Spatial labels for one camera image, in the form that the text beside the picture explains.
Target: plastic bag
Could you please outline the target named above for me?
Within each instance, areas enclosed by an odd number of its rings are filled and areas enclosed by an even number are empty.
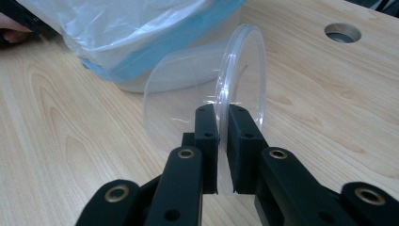
[[[244,0],[19,0],[60,33],[82,63],[123,82],[223,22]]]

